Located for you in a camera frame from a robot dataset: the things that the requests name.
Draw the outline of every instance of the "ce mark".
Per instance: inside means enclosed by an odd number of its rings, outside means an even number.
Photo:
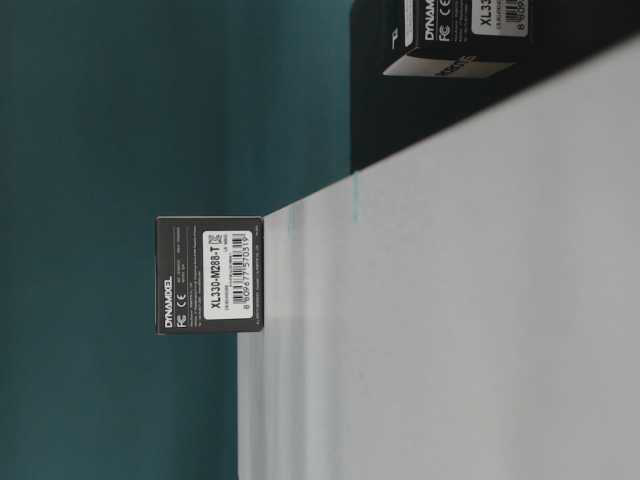
[[[440,0],[440,15],[448,17],[451,14],[451,0]]]

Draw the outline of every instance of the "white label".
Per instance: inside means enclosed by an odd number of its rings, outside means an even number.
[[[476,35],[526,37],[529,0],[473,0],[471,31]]]
[[[401,77],[487,78],[510,67],[510,62],[479,62],[474,56],[457,60],[418,58],[404,55],[393,62],[384,75]]]
[[[253,317],[253,234],[202,233],[202,288],[205,320]]]
[[[413,0],[404,0],[404,46],[413,43]]]

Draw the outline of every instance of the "dynamixel logo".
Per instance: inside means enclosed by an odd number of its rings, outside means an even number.
[[[449,65],[447,68],[445,68],[444,70],[436,73],[436,77],[448,77],[449,75],[456,73],[458,70],[460,70],[461,68],[464,68],[465,65],[474,62],[476,60],[475,55],[469,55],[466,57],[460,57],[458,60],[456,60],[455,62],[453,62],[451,65]]]
[[[164,326],[173,327],[173,278],[164,281]]]
[[[424,39],[435,40],[435,16],[436,16],[436,0],[426,0],[424,2]]]

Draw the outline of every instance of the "white surface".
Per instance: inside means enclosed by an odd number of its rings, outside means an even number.
[[[418,58],[410,55],[403,55],[393,62],[384,71],[384,75],[403,77],[433,77],[442,72],[445,68],[453,66],[458,60],[438,60],[434,58]],[[476,62],[465,63],[461,68],[449,73],[447,77],[460,78],[487,78],[513,65],[513,62]]]
[[[266,221],[241,480],[638,479],[640,42]]]

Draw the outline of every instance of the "black box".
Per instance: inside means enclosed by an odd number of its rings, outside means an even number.
[[[158,217],[156,333],[261,330],[263,232],[260,217]]]
[[[383,0],[384,74],[485,78],[530,54],[533,0]]]

